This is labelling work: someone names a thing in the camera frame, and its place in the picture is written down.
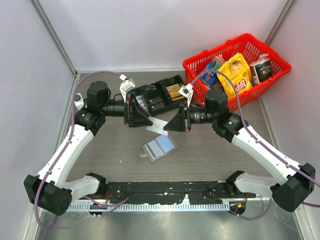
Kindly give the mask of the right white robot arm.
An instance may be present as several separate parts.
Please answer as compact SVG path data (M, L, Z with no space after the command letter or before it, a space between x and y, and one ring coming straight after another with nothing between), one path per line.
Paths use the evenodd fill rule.
M188 132L193 124L211 124L218 136L245 151L271 174L263 177L235 171L226 179L225 190L230 197L252 193L270 198L292 213L313 192L315 168L309 163L301 165L265 141L241 115L229 111L228 99L221 91L207 91L205 107L181 103L178 113L163 129Z

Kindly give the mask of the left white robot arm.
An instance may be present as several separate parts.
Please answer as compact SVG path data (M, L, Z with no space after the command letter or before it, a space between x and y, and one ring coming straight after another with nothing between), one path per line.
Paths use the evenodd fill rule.
M119 87L121 100L111 98L111 91L104 81L92 82L86 98L80 93L74 95L78 111L65 139L43 169L24 180L28 198L36 209L61 216L75 200L88 195L102 199L106 195L107 181L99 174L91 172L72 182L66 179L81 152L106 122L106 117L122 117L130 128L152 126L150 114L140 106L132 91L135 86L132 79L124 80Z

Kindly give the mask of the white cards stack in tray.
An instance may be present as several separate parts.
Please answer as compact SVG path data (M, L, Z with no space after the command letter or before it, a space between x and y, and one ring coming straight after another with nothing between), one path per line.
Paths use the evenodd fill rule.
M144 99L144 97L142 95L138 95L135 97L136 101L138 102L138 104L145 110L145 111L149 111L148 110L148 105Z

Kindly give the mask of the black cards stack in tray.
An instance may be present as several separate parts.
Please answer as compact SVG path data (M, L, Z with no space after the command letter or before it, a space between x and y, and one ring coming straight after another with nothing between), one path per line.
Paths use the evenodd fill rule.
M166 102L161 97L153 98L149 103L153 112L160 111L166 107Z

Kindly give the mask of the black three-compartment card tray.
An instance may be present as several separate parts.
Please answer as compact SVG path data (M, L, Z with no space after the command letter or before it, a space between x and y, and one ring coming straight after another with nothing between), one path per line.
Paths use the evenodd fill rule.
M181 75L164 78L132 89L127 96L134 99L151 116L179 107L187 99L179 93L185 84Z

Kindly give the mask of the gold cards stack in tray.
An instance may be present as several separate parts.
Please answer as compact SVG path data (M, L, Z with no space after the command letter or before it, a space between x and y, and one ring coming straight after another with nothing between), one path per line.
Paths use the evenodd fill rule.
M173 84L166 87L172 101L182 100L185 97L179 93L181 86L179 84Z

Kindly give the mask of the blue toothpaste box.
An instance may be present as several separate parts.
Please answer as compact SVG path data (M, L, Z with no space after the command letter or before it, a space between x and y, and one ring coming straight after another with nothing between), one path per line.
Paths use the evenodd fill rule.
M209 70L203 71L199 76L201 82L209 87L212 87L218 80L217 74Z

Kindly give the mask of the white cylindrical bottle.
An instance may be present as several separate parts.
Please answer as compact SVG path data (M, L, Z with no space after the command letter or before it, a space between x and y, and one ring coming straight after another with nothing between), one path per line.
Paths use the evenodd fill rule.
M85 106L85 101L84 98L80 93L76 93L74 95L74 106L76 107L77 110L81 110Z

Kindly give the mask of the green sponge pack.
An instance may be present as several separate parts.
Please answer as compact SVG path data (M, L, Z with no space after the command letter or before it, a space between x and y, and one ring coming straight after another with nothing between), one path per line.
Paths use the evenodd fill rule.
M221 64L215 60L212 59L207 65L206 65L206 70L218 70L221 67Z

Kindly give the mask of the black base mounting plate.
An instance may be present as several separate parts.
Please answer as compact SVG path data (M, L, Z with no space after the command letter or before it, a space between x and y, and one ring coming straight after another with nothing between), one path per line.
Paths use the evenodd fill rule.
M226 182L219 181L131 181L108 182L102 195L90 195L94 200L117 204L127 199L133 205L181 204L188 197L192 205L221 203L222 199L255 198L254 193L241 193Z

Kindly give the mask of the yellow Lays chips bag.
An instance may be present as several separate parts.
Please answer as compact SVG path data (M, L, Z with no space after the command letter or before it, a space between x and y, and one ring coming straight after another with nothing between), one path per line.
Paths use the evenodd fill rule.
M231 80L238 94L242 94L253 87L250 67L244 56L239 52L226 61L218 71L225 74ZM236 94L229 81L219 73L216 75L226 96L229 99L234 98Z

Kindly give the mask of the black coffee package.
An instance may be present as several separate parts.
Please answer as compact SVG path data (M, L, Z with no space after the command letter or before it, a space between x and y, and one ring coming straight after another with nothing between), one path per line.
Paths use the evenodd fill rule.
M273 76L273 69L270 59L260 59L249 65L253 84L257 86Z

